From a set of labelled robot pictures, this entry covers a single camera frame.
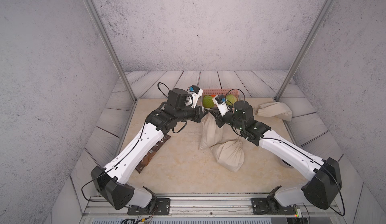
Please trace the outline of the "beige cloth bag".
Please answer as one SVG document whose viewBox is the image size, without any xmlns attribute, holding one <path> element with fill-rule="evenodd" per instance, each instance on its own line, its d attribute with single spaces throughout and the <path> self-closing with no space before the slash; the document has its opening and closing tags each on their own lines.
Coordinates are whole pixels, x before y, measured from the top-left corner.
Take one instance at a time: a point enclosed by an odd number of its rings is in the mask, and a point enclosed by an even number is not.
<svg viewBox="0 0 386 224">
<path fill-rule="evenodd" d="M 292 121 L 293 113 L 291 109 L 282 102 L 269 102 L 260 104 L 256 110 L 256 114 L 261 117 L 276 117 L 284 121 Z"/>
<path fill-rule="evenodd" d="M 199 150 L 210 148 L 216 144 L 239 139 L 229 125 L 219 128 L 212 114 L 207 114 L 203 120 L 202 137 L 199 143 Z"/>
<path fill-rule="evenodd" d="M 231 172 L 237 172 L 244 163 L 243 143 L 239 139 L 218 143 L 210 149 L 216 162 Z"/>
</svg>

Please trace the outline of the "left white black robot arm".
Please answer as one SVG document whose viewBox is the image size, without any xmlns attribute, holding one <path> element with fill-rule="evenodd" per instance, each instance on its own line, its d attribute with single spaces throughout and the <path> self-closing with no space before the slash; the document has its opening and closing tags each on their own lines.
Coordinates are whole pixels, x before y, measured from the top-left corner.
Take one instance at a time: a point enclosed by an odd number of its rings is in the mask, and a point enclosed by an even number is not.
<svg viewBox="0 0 386 224">
<path fill-rule="evenodd" d="M 177 123 L 201 122 L 209 112 L 197 104 L 202 95 L 203 90 L 196 85 L 186 90 L 171 89 L 167 100 L 146 117 L 140 131 L 124 150 L 104 167 L 96 166 L 91 171 L 91 182 L 97 192 L 114 209 L 134 205 L 152 211 L 155 194 L 144 187 L 130 186 L 128 180 L 149 150 L 173 131 Z"/>
</svg>

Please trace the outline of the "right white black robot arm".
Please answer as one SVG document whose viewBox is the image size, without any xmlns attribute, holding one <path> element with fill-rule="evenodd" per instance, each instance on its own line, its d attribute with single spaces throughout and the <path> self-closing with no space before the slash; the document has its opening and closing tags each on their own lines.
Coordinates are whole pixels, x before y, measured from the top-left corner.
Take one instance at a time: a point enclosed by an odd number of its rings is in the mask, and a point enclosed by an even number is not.
<svg viewBox="0 0 386 224">
<path fill-rule="evenodd" d="M 327 210 L 336 196 L 341 196 L 342 180 L 339 163 L 315 156 L 289 142 L 270 126 L 255 120 L 252 106 L 246 101 L 227 104 L 226 97 L 213 98 L 217 106 L 210 113 L 219 128 L 228 124 L 236 135 L 261 147 L 299 171 L 306 182 L 293 187 L 275 187 L 267 196 L 263 213 L 278 214 L 292 205 L 312 204 Z"/>
</svg>

